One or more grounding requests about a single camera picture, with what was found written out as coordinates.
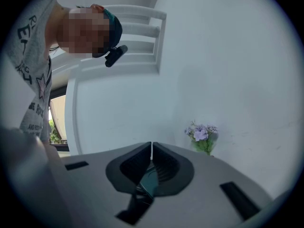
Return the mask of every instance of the star graphic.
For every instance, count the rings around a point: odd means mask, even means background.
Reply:
[[[44,94],[45,94],[45,90],[46,90],[46,81],[44,80],[44,74],[42,74],[41,78],[36,78],[36,80],[37,80],[37,83],[40,88],[39,99],[42,98],[42,100],[44,102]]]

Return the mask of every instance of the teal strap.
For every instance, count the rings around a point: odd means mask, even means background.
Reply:
[[[107,10],[107,9],[104,9],[104,13],[109,17],[109,20],[110,20],[111,24],[114,25],[114,23],[115,23],[115,20],[114,20],[115,16],[112,13],[110,13],[109,10]]]

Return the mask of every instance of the window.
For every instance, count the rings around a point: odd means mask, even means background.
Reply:
[[[51,91],[48,104],[48,122],[51,126],[49,143],[57,148],[60,157],[69,156],[65,126],[67,87]]]

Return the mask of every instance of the flower bouquet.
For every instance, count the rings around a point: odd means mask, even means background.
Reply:
[[[197,151],[204,151],[207,155],[210,155],[218,129],[212,125],[196,125],[195,122],[192,122],[191,126],[185,129],[185,134],[191,138]]]

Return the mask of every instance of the person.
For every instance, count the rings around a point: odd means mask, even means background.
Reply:
[[[20,130],[48,143],[52,45],[58,44],[73,55],[101,57],[115,48],[121,34],[117,17],[100,5],[71,9],[62,7],[57,0],[32,0],[16,20],[3,48],[19,75],[36,93]]]

